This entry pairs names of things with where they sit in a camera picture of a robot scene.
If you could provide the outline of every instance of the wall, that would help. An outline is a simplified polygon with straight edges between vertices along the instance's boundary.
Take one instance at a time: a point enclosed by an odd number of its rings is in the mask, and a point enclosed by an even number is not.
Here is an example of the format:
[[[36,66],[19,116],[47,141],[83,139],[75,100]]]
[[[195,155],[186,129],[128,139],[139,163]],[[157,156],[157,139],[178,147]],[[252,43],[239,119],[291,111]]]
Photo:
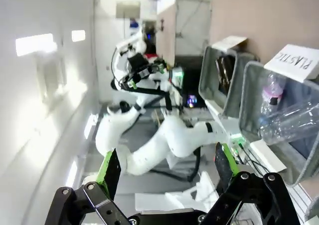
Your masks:
[[[126,99],[135,101],[135,97],[127,93],[111,90],[111,59],[117,43],[130,37],[129,19],[116,19],[116,3],[118,1],[139,1],[141,3],[140,20],[156,20],[156,1],[153,0],[98,0],[95,18],[96,62],[99,79],[99,99],[101,102]]]
[[[177,0],[176,55],[203,55],[209,42],[210,0]]]
[[[157,54],[169,64],[175,62],[176,0],[158,0],[157,25],[162,27],[156,34]]]
[[[0,179],[5,181],[0,224],[44,224],[54,191],[65,184],[74,157],[86,146],[83,129],[97,107],[92,95],[93,0],[0,4]],[[72,30],[85,30],[86,40],[73,43]],[[75,87],[53,111],[42,104],[34,55],[17,57],[15,51],[17,38],[45,33],[53,34],[64,55],[68,83],[79,80],[87,88]]]
[[[212,0],[211,43],[246,36],[263,63],[288,43],[319,48],[318,7],[318,0]]]

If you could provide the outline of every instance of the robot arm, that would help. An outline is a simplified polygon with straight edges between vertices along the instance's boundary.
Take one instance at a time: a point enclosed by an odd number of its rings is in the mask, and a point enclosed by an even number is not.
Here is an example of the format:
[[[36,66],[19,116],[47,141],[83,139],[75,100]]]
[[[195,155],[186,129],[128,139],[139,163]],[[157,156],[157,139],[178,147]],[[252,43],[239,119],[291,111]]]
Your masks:
[[[125,43],[118,44],[117,49],[120,52],[124,51],[126,53],[127,51],[131,51],[132,54],[128,57],[129,59],[135,59],[138,52],[133,48],[132,43],[137,43],[139,40],[141,40],[141,33],[129,38]],[[141,56],[139,56],[138,60],[143,62],[145,59],[141,59]],[[121,135],[133,126],[141,111],[143,111],[144,105],[159,95],[169,97],[167,91],[170,90],[170,87],[164,89],[163,85],[165,83],[166,85],[169,84],[169,79],[174,78],[175,74],[180,75],[181,73],[180,68],[174,68],[171,71],[165,69],[162,72],[158,72],[152,71],[149,65],[141,68],[139,64],[135,65],[131,61],[130,65],[131,69],[129,69],[129,65],[124,69],[120,69],[118,60],[116,59],[114,66],[115,76],[120,75],[121,78],[129,77],[135,80],[136,74],[140,75],[145,70],[149,72],[147,78],[140,76],[142,79],[138,82],[135,81],[137,82],[136,88],[123,86],[121,84],[122,80],[120,81],[121,83],[118,83],[120,90],[129,91],[137,95],[137,101],[126,113],[105,116],[100,123],[96,135],[96,147],[103,156],[109,151],[117,149],[122,173],[142,175],[153,169],[171,152],[176,157],[184,158],[191,155],[200,146],[218,141],[228,142],[223,128],[214,121],[199,122],[193,128],[187,128],[179,117],[169,115],[165,118],[156,134],[145,145],[141,145],[139,150],[131,153],[129,148],[119,145]],[[154,82],[155,79],[161,81],[162,91],[156,90],[157,84]]]
[[[79,189],[57,189],[45,225],[80,225],[88,213],[96,212],[108,225],[229,225],[244,203],[255,204],[263,225],[300,225],[285,183],[277,173],[259,178],[248,172],[232,176],[226,191],[208,213],[186,209],[135,214],[127,218],[114,203],[120,166],[116,151],[109,153],[101,177]]]

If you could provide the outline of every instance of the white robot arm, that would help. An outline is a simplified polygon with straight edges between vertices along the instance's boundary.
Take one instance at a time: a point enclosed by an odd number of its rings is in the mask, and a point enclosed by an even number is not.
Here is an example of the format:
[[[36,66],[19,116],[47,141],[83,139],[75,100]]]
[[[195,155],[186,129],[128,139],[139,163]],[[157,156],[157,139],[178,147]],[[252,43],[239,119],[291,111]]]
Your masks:
[[[136,51],[133,51],[131,45],[139,42],[141,38],[141,35],[137,34],[125,43],[120,43],[117,48],[120,51],[129,50],[131,55],[134,55]],[[119,69],[117,62],[118,59],[115,62],[114,75],[123,78],[128,73],[128,68]],[[174,73],[180,74],[180,71],[178,69],[173,70],[171,74],[174,75]],[[138,82],[137,86],[139,88],[155,89],[157,85],[153,81],[154,79],[161,80],[164,85],[168,78],[168,71],[154,73],[148,79],[142,79]],[[120,83],[118,83],[117,89],[122,90]],[[200,146],[215,142],[228,142],[228,136],[224,129],[215,121],[198,122],[193,128],[187,128],[178,116],[168,115],[156,134],[146,144],[141,145],[140,149],[131,153],[128,147],[119,144],[120,137],[134,124],[144,105],[158,97],[157,95],[141,93],[136,93],[136,95],[138,97],[136,104],[128,112],[105,116],[96,135],[96,147],[103,156],[107,152],[117,149],[122,173],[142,175],[164,160],[170,152],[176,157],[184,158]]]

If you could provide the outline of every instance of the ceiling light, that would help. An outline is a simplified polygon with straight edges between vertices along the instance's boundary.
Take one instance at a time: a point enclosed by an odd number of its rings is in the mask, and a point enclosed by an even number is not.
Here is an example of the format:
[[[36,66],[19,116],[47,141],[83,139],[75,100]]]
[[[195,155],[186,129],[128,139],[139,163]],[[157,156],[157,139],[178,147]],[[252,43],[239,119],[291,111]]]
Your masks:
[[[79,42],[85,40],[84,30],[74,30],[72,31],[72,42]]]
[[[53,52],[57,50],[57,44],[53,41],[52,33],[31,37],[23,37],[15,40],[15,50],[18,57],[32,52]]]
[[[69,172],[69,176],[65,183],[66,187],[73,187],[77,171],[78,171],[78,166],[76,165],[76,162],[73,161],[70,172]]]

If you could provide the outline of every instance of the light fixture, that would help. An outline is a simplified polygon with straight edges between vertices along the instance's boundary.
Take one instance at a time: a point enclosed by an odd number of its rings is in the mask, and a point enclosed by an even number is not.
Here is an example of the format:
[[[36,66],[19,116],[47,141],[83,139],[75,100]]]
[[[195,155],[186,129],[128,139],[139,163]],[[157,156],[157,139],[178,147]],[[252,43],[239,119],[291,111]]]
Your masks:
[[[57,50],[57,44],[53,41],[52,33],[48,33],[16,39],[15,50],[18,57],[39,51],[49,53]]]
[[[97,115],[95,115],[95,114],[90,115],[88,122],[86,123],[86,126],[84,128],[84,137],[86,139],[88,139],[90,132],[91,132],[91,128],[92,128],[92,126],[96,125],[97,120],[98,120]]]
[[[70,172],[69,172],[69,176],[65,183],[66,187],[73,187],[77,171],[78,171],[78,166],[76,165],[76,162],[73,161]]]
[[[68,97],[73,108],[75,109],[81,103],[83,95],[87,92],[88,87],[85,83],[77,81],[76,83],[67,84],[66,90],[69,91]]]
[[[72,42],[85,40],[85,30],[74,30],[72,33]]]

